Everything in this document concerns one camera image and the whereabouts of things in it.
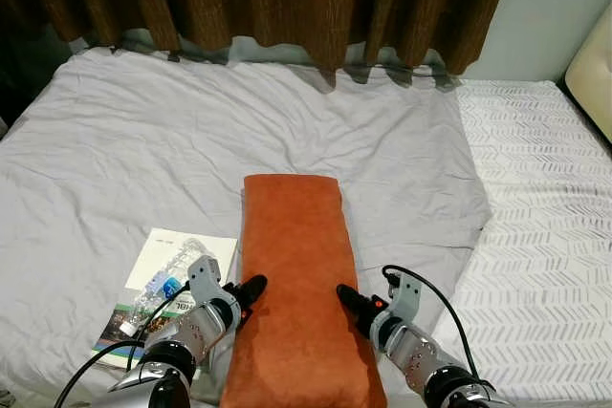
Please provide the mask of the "cream tufted headboard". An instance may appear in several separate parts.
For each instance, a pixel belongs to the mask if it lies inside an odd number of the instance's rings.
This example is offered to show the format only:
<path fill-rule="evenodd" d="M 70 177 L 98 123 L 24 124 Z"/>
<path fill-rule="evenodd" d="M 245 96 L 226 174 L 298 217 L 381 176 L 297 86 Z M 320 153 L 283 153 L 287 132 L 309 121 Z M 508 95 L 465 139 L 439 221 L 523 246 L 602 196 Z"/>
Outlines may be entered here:
<path fill-rule="evenodd" d="M 584 114 L 611 141 L 612 5 L 608 5 L 564 75 L 564 83 Z"/>

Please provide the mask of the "white book with photo cover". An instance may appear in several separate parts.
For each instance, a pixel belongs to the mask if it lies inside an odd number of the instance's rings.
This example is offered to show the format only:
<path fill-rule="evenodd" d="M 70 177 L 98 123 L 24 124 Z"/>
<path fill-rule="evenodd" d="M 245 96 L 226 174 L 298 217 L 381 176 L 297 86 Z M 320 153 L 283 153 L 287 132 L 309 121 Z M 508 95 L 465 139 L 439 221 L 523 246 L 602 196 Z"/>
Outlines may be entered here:
<path fill-rule="evenodd" d="M 210 344 L 214 344 L 218 341 L 219 337 L 226 334 L 227 326 L 218 325 L 217 321 L 209 319 L 208 311 L 197 311 L 191 291 L 186 289 L 186 287 L 189 287 L 188 275 L 184 285 L 178 291 L 175 291 L 169 299 L 164 300 L 161 305 L 158 305 L 156 312 L 159 313 L 159 316 L 149 317 L 147 321 L 140 324 L 136 331 L 128 331 L 125 326 L 126 322 L 131 320 L 132 317 L 130 302 L 132 295 L 135 294 L 135 291 L 128 287 L 128 277 L 134 271 L 142 247 L 148 241 L 153 230 L 154 228 L 150 229 L 148 237 L 139 245 L 139 254 L 137 254 L 134 264 L 128 270 L 121 289 L 118 289 L 117 294 L 115 294 L 117 303 L 115 303 L 113 311 L 111 311 L 109 320 L 106 321 L 103 333 L 101 333 L 95 344 L 95 350 L 105 350 L 111 344 L 128 341 L 128 339 L 141 341 L 148 344 L 148 346 L 152 346 L 152 344 L 159 341 L 175 339 L 175 341 L 180 341 L 187 347 L 196 363 L 201 363 L 208 356 Z M 223 272 L 223 282 L 227 283 L 230 281 L 229 272 L 233 252 L 235 252 L 236 248 L 236 239 L 200 236 L 200 234 L 192 233 L 187 233 L 187 236 L 195 236 L 202 239 L 211 252 L 211 256 L 218 260 L 220 271 Z"/>

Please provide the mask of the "white chevron patterned mattress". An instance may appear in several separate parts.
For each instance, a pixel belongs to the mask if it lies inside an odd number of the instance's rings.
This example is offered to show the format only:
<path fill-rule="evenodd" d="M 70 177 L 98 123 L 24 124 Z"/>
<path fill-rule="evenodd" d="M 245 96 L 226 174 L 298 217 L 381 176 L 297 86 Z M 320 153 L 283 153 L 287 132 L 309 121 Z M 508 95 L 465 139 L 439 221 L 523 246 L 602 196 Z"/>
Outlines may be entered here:
<path fill-rule="evenodd" d="M 451 295 L 473 360 L 517 408 L 609 408 L 611 159 L 552 83 L 465 80 L 492 215 Z"/>

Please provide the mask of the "clear plastic water bottle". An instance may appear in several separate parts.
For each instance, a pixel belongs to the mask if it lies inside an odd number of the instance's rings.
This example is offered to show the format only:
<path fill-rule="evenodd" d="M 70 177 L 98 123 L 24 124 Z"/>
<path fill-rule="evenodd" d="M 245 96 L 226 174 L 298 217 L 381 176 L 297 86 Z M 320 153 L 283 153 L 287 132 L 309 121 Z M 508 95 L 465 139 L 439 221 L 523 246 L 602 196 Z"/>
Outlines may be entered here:
<path fill-rule="evenodd" d="M 189 265 L 210 256 L 211 252 L 200 238 L 154 229 L 128 277 L 128 287 L 135 294 L 130 302 L 132 317 L 126 322 L 127 330 L 133 333 L 149 317 L 159 316 L 158 305 L 184 285 Z"/>

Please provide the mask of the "grey duvet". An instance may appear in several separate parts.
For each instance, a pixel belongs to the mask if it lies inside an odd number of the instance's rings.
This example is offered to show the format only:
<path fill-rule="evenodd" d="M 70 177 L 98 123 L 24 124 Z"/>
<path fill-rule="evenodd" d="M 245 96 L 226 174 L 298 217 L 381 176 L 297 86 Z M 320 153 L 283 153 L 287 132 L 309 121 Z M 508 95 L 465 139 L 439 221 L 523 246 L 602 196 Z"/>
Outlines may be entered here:
<path fill-rule="evenodd" d="M 150 229 L 240 237 L 263 173 L 336 178 L 362 291 L 397 264 L 454 294 L 492 215 L 454 86 L 424 69 L 73 55 L 0 139 L 0 392 L 52 408 Z"/>

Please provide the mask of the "orange velvet pillow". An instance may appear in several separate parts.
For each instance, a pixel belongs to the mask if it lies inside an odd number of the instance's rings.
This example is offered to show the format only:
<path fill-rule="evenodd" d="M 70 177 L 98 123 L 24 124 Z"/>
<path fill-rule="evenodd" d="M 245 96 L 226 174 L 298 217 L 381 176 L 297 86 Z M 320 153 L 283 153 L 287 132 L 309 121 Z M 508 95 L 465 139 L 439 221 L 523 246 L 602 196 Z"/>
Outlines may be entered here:
<path fill-rule="evenodd" d="M 366 338 L 340 303 L 356 264 L 337 180 L 244 180 L 241 280 L 267 287 L 239 330 L 220 408 L 386 408 Z"/>

